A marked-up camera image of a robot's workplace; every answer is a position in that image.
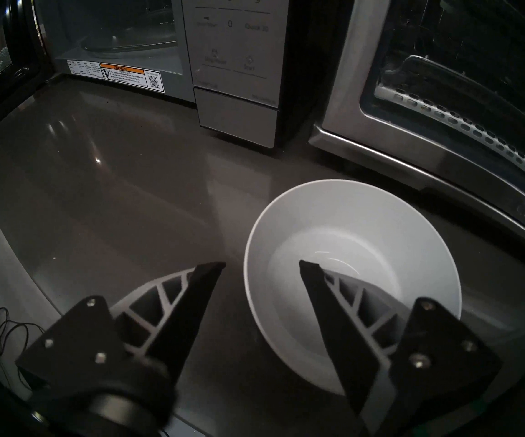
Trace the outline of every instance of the toaster oven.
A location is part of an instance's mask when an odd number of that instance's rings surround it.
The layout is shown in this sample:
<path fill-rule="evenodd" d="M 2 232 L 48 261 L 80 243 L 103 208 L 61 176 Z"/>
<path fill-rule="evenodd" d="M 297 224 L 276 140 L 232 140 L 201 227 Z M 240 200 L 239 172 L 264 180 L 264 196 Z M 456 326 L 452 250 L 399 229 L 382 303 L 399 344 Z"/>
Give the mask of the toaster oven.
<path fill-rule="evenodd" d="M 350 0 L 310 143 L 525 241 L 525 0 Z"/>

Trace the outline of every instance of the gray countertop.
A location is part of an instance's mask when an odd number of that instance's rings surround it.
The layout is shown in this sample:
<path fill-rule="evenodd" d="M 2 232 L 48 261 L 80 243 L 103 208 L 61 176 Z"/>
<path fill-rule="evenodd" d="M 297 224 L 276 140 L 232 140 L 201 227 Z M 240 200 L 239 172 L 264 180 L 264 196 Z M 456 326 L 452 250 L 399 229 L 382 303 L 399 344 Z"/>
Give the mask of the gray countertop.
<path fill-rule="evenodd" d="M 439 231 L 473 308 L 498 302 L 525 316 L 525 263 L 486 224 L 469 228 L 447 204 L 433 211 L 307 137 L 305 127 L 265 152 L 201 128 L 185 105 L 66 78 L 0 123 L 0 228 L 60 313 L 86 295 L 112 305 L 149 280 L 226 261 L 178 382 L 177 414 L 214 436 L 351 435 L 346 400 L 293 373 L 252 318 L 244 249 L 270 201 L 323 178 L 391 190 Z"/>

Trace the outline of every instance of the instruction label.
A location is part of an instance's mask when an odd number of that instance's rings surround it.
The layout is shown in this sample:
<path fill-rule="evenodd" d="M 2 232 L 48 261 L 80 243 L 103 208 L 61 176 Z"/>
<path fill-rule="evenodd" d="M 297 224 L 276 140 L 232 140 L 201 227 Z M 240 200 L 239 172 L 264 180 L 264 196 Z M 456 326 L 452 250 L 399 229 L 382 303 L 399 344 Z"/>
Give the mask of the instruction label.
<path fill-rule="evenodd" d="M 91 78 L 103 79 L 103 72 L 98 62 L 88 61 L 66 61 L 70 73 L 73 75 L 89 76 Z"/>
<path fill-rule="evenodd" d="M 156 90 L 165 93 L 161 74 L 152 70 L 139 69 L 128 65 L 103 64 L 91 61 L 66 61 L 70 73 L 73 75 L 88 76 L 91 78 L 114 81 Z"/>

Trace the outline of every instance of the wire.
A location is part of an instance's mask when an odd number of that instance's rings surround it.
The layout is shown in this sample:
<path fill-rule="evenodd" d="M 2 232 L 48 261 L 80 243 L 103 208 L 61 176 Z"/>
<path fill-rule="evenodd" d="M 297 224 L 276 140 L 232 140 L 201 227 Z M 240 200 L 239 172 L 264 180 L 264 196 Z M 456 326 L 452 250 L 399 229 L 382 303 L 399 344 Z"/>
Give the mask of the wire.
<path fill-rule="evenodd" d="M 5 376 L 5 379 L 8 383 L 8 387 L 11 388 L 11 383 L 10 383 L 10 380 L 4 370 L 4 367 L 3 367 L 3 364 L 1 363 L 1 357 L 4 355 L 4 352 L 5 352 L 5 345 L 7 343 L 7 340 L 9 338 L 9 336 L 16 330 L 16 329 L 19 329 L 19 328 L 24 328 L 24 330 L 26 331 L 26 338 L 23 342 L 23 348 L 22 348 L 22 353 L 27 349 L 28 347 L 28 341 L 29 341 L 29 338 L 30 338 L 30 331 L 29 331 L 29 328 L 28 326 L 34 326 L 36 328 L 38 328 L 38 330 L 42 333 L 44 333 L 44 329 L 38 325 L 38 324 L 35 324 L 35 323 L 29 323 L 29 322 L 18 322 L 18 321 L 14 321 L 12 319 L 10 319 L 10 312 L 8 311 L 8 309 L 6 307 L 0 307 L 0 312 L 1 311 L 4 311 L 5 313 L 5 319 L 3 320 L 3 322 L 0 324 L 0 367 L 1 367 L 1 370 L 3 371 L 3 374 Z M 6 332 L 6 328 L 7 328 L 7 325 L 11 323 L 11 324 L 14 324 L 15 326 L 13 326 L 11 329 L 9 329 L 7 332 Z M 27 385 L 23 379 L 22 379 L 22 376 L 21 376 L 21 373 L 19 371 L 19 367 L 18 367 L 18 379 L 19 381 L 22 383 L 22 385 L 24 387 L 26 387 L 27 389 L 29 390 L 32 390 L 29 385 Z"/>

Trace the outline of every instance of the white bowl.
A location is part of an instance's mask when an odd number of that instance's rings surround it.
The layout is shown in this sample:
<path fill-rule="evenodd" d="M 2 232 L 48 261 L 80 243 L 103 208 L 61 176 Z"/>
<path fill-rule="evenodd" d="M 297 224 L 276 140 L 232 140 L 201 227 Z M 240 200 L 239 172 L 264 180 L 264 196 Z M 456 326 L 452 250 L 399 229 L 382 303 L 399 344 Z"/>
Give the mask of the white bowl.
<path fill-rule="evenodd" d="M 408 203 L 374 186 L 338 179 L 281 194 L 250 232 L 246 295 L 276 354 L 327 391 L 343 394 L 301 280 L 302 259 L 376 285 L 410 309 L 420 296 L 433 298 L 460 318 L 459 275 L 451 253 Z"/>

